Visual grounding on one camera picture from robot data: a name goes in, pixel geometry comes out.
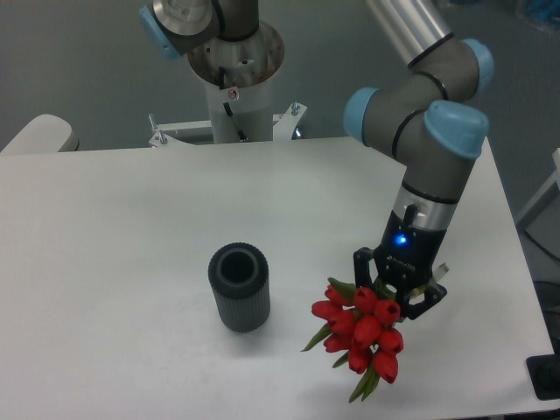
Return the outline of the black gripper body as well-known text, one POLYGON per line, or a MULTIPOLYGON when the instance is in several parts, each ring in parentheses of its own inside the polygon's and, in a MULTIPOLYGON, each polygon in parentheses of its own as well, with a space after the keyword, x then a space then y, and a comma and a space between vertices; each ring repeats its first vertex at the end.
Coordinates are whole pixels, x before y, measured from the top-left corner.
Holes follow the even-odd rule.
POLYGON ((390 213, 380 245, 374 250, 374 263, 378 277, 395 289, 397 298, 405 298, 430 281, 446 232, 407 224, 395 211, 390 213))

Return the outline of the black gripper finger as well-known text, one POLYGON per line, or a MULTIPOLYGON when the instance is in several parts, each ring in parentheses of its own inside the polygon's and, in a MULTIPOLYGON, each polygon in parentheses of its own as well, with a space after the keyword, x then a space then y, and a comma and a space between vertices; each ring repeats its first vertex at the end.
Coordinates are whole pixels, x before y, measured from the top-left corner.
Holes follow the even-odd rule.
POLYGON ((375 288, 375 280, 371 277, 370 262, 375 257, 375 251, 371 248, 362 247, 353 253, 354 283, 357 288, 375 288))
POLYGON ((429 309, 438 305, 447 296, 447 289, 430 280, 408 293, 402 302, 401 319, 414 320, 425 314, 429 309))

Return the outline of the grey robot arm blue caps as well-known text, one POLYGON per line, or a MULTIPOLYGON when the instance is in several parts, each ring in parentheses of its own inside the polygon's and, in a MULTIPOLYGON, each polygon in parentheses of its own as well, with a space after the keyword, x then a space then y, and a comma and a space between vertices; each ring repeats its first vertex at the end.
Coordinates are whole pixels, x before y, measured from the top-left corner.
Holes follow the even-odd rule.
MULTIPOLYGON (((380 245, 354 254, 354 278, 394 287, 402 316, 416 319, 446 293, 432 264, 487 136, 487 117, 467 101, 491 80, 494 60, 479 41, 456 38, 431 1, 371 1, 368 8, 409 77, 389 91, 355 92, 343 125, 406 172, 380 245)), ((167 59, 187 57, 207 84, 216 143, 274 138, 267 84, 282 65, 284 43, 260 19, 258 2, 153 1, 139 18, 167 59)))

